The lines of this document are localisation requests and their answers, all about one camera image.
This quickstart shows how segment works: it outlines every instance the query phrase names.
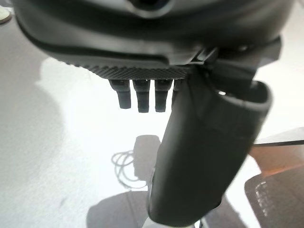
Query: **white surface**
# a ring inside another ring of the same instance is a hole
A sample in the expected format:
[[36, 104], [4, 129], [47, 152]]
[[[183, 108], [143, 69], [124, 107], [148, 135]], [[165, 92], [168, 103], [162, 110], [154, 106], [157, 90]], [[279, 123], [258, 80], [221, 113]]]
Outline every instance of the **white surface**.
[[[260, 137], [304, 126], [303, 21], [297, 6], [281, 60], [256, 77], [275, 96]], [[139, 135], [162, 139], [170, 112], [155, 113], [153, 99], [149, 114], [137, 113], [135, 102], [132, 110], [118, 109], [106, 80], [42, 54], [15, 21], [0, 27], [0, 69], [0, 227], [85, 228], [91, 206], [126, 191], [111, 156], [131, 150]], [[259, 173], [248, 158], [227, 191], [250, 228], [259, 225], [244, 183]]]

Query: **ridged texture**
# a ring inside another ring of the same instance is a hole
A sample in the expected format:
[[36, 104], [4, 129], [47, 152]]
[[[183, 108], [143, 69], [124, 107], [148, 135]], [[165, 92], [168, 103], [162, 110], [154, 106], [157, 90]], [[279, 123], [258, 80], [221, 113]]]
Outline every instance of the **ridged texture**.
[[97, 74], [105, 79], [113, 80], [158, 80], [158, 79], [185, 79], [190, 72], [189, 68], [169, 68], [169, 69], [142, 69], [126, 67], [98, 67], [83, 66], [83, 68]]

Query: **textured surface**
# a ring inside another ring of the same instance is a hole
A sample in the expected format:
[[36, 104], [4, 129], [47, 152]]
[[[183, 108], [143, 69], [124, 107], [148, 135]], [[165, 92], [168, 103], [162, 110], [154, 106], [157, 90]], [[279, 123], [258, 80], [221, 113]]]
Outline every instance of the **textured surface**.
[[105, 79], [115, 80], [157, 80], [157, 79], [184, 79], [190, 72], [188, 68], [171, 68], [171, 69], [140, 69], [140, 68], [118, 68], [118, 67], [103, 67], [84, 66], [84, 68], [97, 74]]

